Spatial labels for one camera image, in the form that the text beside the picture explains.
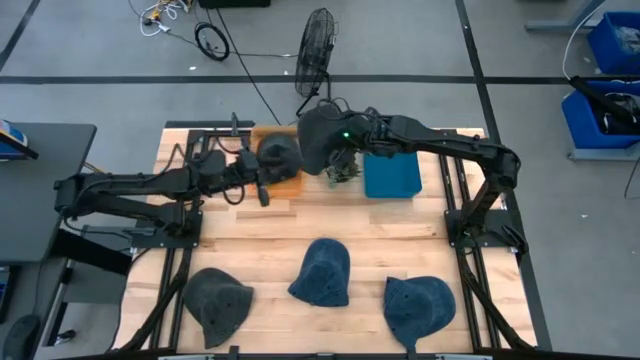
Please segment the white cable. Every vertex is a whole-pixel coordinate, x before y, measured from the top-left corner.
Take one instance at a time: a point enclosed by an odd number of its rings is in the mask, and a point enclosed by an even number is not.
[[[569,75],[567,75],[567,56],[569,54],[569,47],[571,46],[571,42],[573,41],[573,38],[576,36],[576,34],[578,33],[578,30],[580,30],[580,28],[582,27],[582,25],[584,25],[589,19],[591,19],[591,17],[598,11],[600,10],[600,8],[602,7],[602,5],[606,4],[608,0],[604,0],[602,2],[602,4],[600,4],[598,7],[596,7],[591,14],[585,16],[584,19],[582,19],[582,21],[580,22],[580,24],[578,24],[578,26],[575,28],[575,30],[573,30],[573,33],[571,34],[571,37],[569,38],[569,42],[567,42],[567,47],[564,49],[564,58],[562,59],[562,73],[564,74],[564,77],[567,78],[567,80],[571,80],[571,78],[569,77]]]
[[[144,32],[144,27],[145,27],[144,21],[147,19],[144,15],[149,11],[155,9],[157,6],[158,4],[150,6],[147,9],[145,9],[142,13],[140,13],[140,17],[138,18],[138,20],[140,23],[140,33],[142,34],[142,36],[145,36],[145,37],[156,36],[163,31],[162,28],[159,28],[158,30],[151,33]],[[160,11],[160,13],[166,13],[171,20],[176,20],[178,18],[178,12],[175,9],[182,9],[182,6],[175,5],[175,4],[165,4],[162,10]],[[154,24],[158,24],[158,26],[162,25],[162,23],[156,20],[151,20],[151,22]]]
[[[623,81],[623,80],[614,79],[614,80],[611,80],[611,82],[618,82],[618,83],[621,83],[621,84],[638,84],[638,83],[640,83],[640,80],[636,80],[636,81]]]

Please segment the blue hat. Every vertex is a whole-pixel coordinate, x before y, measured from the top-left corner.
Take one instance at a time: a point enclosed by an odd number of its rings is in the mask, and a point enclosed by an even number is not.
[[[408,352],[416,351],[419,338],[447,326],[455,313],[453,293],[444,281],[431,276],[387,278],[384,318],[393,336]]]
[[[307,249],[289,294],[311,305],[347,306],[349,267],[349,252],[344,245],[333,239],[318,239]]]

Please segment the blue plastic crate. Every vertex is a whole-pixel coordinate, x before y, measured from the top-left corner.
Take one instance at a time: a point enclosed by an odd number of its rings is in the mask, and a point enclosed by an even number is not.
[[[411,198],[422,191],[418,155],[364,156],[364,193],[370,198]]]
[[[640,29],[640,13],[607,12],[588,36],[600,70],[605,74],[640,74],[640,54],[623,50],[615,27]]]
[[[620,92],[640,95],[640,83],[590,81],[589,85],[603,94]],[[578,91],[562,102],[562,111],[577,149],[626,149],[640,141],[640,135],[605,135],[600,132],[589,100]]]

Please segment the blue storage bin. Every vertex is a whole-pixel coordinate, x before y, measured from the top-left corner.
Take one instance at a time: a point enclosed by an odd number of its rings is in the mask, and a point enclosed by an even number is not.
[[[640,83],[589,81],[589,85],[603,94],[620,92],[640,95]],[[600,132],[589,100],[579,91],[574,91],[562,102],[562,111],[578,149],[626,149],[640,141],[640,135],[605,135]]]
[[[607,12],[588,36],[600,70],[605,74],[640,74],[640,54],[622,49],[615,27],[640,29],[640,13]]]
[[[364,193],[370,198],[411,198],[422,191],[418,155],[364,156]]]

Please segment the fan grille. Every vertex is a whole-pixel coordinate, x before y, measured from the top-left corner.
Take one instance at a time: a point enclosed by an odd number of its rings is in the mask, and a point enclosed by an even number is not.
[[[333,15],[325,9],[311,13],[300,42],[296,64],[296,91],[302,96],[315,94],[327,72],[335,23]]]

